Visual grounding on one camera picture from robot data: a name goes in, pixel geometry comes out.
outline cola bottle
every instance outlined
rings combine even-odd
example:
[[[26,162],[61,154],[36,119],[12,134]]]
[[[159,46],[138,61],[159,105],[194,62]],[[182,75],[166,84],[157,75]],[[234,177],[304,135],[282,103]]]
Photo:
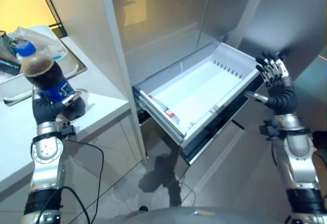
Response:
[[[51,57],[37,52],[32,43],[20,42],[15,49],[22,56],[21,70],[27,80],[38,87],[51,102],[59,102],[75,93],[75,90],[64,77],[58,63]],[[69,120],[84,114],[85,102],[81,97],[62,112],[62,115]]]

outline refrigerator drawer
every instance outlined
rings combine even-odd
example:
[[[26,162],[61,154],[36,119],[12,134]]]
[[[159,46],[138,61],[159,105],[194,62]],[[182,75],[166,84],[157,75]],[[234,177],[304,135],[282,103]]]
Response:
[[[255,65],[253,57],[212,43],[135,85],[134,96],[185,148],[258,76]]]

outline countertop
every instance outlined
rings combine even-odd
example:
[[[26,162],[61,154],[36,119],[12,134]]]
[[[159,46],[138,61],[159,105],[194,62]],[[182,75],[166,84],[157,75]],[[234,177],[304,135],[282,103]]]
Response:
[[[76,128],[77,139],[82,140],[126,112],[130,105],[69,37],[61,40],[87,67],[85,72],[69,79],[75,89],[82,90],[82,97],[86,101],[85,115],[72,121]],[[2,192],[33,171],[30,145],[32,138],[36,136],[36,123],[32,113],[31,98],[11,107],[0,102],[0,114],[2,146],[0,192]]]

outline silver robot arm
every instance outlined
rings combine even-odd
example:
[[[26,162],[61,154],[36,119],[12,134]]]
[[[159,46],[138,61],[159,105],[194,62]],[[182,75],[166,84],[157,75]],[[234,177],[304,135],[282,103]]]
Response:
[[[327,224],[327,211],[312,162],[310,130],[301,126],[295,115],[297,99],[292,80],[279,57],[269,53],[263,53],[263,56],[256,58],[256,67],[261,72],[269,96],[253,92],[245,95],[274,112],[274,119],[264,121],[260,133],[273,141],[274,163],[292,207],[291,223]]]
[[[80,94],[78,91],[61,102],[50,104],[36,88],[33,89],[33,114],[37,123],[37,136],[33,138],[31,156],[35,167],[22,224],[60,224],[59,189],[63,186],[65,172],[61,161],[64,150],[62,139],[74,135],[75,130],[70,125],[60,127],[55,120]]]

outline blue bottle cap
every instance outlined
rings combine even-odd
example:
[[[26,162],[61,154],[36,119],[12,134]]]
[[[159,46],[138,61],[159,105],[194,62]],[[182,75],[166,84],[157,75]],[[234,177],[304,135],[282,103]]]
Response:
[[[29,56],[29,55],[36,52],[36,49],[35,49],[34,45],[31,42],[28,42],[28,41],[22,41],[22,42],[18,43],[15,46],[15,50],[22,57]]]

